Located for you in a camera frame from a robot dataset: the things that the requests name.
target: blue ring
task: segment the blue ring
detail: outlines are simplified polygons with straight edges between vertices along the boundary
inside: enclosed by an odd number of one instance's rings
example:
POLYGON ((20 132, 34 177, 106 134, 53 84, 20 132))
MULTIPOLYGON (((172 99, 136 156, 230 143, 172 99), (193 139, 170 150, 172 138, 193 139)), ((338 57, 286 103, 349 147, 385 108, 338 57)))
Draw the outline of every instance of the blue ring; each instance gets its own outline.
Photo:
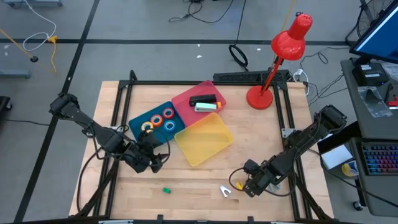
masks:
POLYGON ((164 123, 164 125, 163 125, 163 128, 164 128, 166 131, 169 131, 169 132, 174 131, 174 129, 175 129, 175 123, 174 123, 174 121, 172 121, 172 120, 166 121, 166 122, 164 123), (168 128, 168 127, 167 127, 168 124, 172 124, 173 126, 172 126, 171 128, 168 128))

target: lamp base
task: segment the lamp base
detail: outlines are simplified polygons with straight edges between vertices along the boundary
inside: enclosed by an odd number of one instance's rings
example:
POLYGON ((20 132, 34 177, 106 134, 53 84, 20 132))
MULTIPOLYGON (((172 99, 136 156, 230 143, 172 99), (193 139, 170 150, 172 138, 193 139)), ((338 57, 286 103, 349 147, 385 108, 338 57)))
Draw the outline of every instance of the lamp base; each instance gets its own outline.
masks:
POLYGON ((272 100, 274 100, 274 96, 272 96, 272 93, 269 90, 265 91, 262 95, 260 95, 260 92, 260 85, 250 88, 246 94, 246 100, 254 109, 264 110, 271 105, 272 100))

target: lamp shade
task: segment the lamp shade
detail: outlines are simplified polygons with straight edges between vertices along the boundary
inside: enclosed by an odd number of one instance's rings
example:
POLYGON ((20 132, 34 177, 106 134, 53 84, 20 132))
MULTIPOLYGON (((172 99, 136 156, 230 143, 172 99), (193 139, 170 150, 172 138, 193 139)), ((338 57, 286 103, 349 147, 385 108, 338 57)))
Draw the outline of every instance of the lamp shade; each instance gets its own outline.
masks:
POLYGON ((289 30, 285 30, 271 41, 274 53, 285 60, 300 59, 305 50, 304 36, 311 28, 312 17, 301 14, 295 18, 289 30))

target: yellow tray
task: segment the yellow tray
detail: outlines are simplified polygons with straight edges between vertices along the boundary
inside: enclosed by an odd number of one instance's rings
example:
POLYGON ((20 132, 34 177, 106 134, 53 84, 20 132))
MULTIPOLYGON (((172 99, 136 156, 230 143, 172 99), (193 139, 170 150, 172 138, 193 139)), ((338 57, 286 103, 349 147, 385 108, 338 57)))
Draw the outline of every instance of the yellow tray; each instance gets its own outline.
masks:
POLYGON ((191 166, 197 166, 233 141, 233 136, 216 113, 211 113, 174 136, 191 166))

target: ring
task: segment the ring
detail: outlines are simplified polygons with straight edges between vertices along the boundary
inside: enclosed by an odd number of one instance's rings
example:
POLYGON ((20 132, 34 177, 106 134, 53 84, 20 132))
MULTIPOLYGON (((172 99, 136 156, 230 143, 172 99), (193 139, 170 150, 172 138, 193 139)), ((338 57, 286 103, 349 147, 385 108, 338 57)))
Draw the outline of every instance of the ring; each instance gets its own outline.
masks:
POLYGON ((174 121, 166 121, 166 122, 164 123, 164 129, 165 129, 166 131, 174 131, 174 129, 175 129, 175 123, 174 123, 174 121))
POLYGON ((174 117, 174 110, 172 108, 166 108, 163 110, 163 117, 166 119, 172 119, 174 117))
POLYGON ((150 118, 150 122, 155 126, 159 127, 163 123, 161 115, 155 114, 150 118))
POLYGON ((153 131, 153 128, 154 125, 149 121, 146 121, 141 125, 141 131, 147 131, 147 133, 153 131))

